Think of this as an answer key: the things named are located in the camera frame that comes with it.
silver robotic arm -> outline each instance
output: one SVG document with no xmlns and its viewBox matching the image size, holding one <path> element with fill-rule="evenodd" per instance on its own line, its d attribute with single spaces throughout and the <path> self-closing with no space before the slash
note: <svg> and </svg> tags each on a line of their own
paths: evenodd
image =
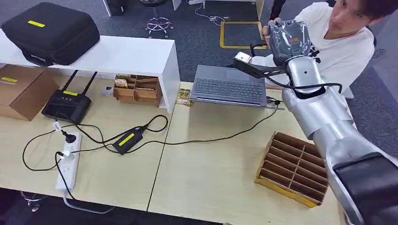
<svg viewBox="0 0 398 225">
<path fill-rule="evenodd" d="M 234 67 L 257 78 L 289 76 L 289 85 L 280 84 L 285 87 L 283 101 L 314 141 L 330 187 L 351 224 L 398 224 L 398 160 L 353 126 L 344 97 L 333 87 L 336 84 L 325 83 L 315 61 L 307 56 L 310 42 L 305 25 L 288 21 L 270 30 L 277 67 L 253 65 L 251 56 L 243 52 L 234 58 Z"/>
</svg>

small cardboard box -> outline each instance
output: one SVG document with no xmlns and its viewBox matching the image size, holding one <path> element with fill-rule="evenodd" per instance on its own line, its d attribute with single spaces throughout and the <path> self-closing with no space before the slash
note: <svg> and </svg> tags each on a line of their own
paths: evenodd
<svg viewBox="0 0 398 225">
<path fill-rule="evenodd" d="M 113 95 L 118 101 L 159 106 L 162 91 L 157 77 L 136 75 L 123 75 L 123 77 L 129 88 L 114 86 Z"/>
<path fill-rule="evenodd" d="M 279 132 L 269 141 L 254 182 L 309 208 L 322 204 L 329 185 L 315 145 Z"/>
<path fill-rule="evenodd" d="M 31 121 L 59 86 L 42 68 L 0 68 L 0 115 Z"/>
</svg>

laptop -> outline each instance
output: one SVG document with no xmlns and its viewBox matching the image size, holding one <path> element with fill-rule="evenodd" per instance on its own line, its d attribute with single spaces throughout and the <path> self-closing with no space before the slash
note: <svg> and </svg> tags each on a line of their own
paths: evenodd
<svg viewBox="0 0 398 225">
<path fill-rule="evenodd" d="M 264 79 L 240 70 L 198 65 L 190 99 L 229 105 L 267 107 Z"/>
</svg>

white power strip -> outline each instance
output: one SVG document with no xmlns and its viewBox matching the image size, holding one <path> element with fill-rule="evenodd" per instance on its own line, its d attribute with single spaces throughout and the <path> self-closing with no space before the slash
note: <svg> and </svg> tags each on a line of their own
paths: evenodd
<svg viewBox="0 0 398 225">
<path fill-rule="evenodd" d="M 65 142 L 63 150 L 69 151 L 71 154 L 65 159 L 61 159 L 60 170 L 63 177 L 65 178 L 66 184 L 68 185 L 69 191 L 72 191 L 75 187 L 76 174 L 77 174 L 77 163 L 79 162 L 80 152 L 72 153 L 73 151 L 79 151 L 80 145 L 82 143 L 82 134 L 80 132 L 71 133 L 71 135 L 76 136 L 76 140 L 73 143 Z M 58 174 L 57 184 L 55 189 L 58 191 L 66 191 L 65 184 Z"/>
</svg>

yellow sticker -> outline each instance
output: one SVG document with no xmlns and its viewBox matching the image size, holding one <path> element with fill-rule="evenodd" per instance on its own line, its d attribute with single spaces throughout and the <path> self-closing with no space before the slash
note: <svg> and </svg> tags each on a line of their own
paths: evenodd
<svg viewBox="0 0 398 225">
<path fill-rule="evenodd" d="M 72 91 L 64 90 L 63 93 L 64 93 L 64 94 L 67 94 L 67 95 L 77 96 L 77 93 L 74 93 L 74 92 L 72 92 Z"/>
<path fill-rule="evenodd" d="M 17 82 L 17 80 L 16 79 L 12 79 L 12 78 L 8 78 L 8 77 L 2 77 L 1 78 L 2 80 L 5 80 L 5 81 L 9 81 L 9 82 Z"/>
<path fill-rule="evenodd" d="M 32 20 L 29 20 L 28 23 L 32 24 L 32 25 L 35 25 L 35 26 L 38 26 L 38 27 L 44 27 L 45 26 L 42 23 L 38 23 L 38 22 L 35 22 L 35 21 L 32 21 Z"/>
<path fill-rule="evenodd" d="M 119 143 L 119 146 L 124 145 L 124 143 L 126 143 L 128 140 L 130 140 L 133 136 L 134 136 L 134 134 L 131 134 L 128 137 L 126 137 L 122 142 Z"/>
</svg>

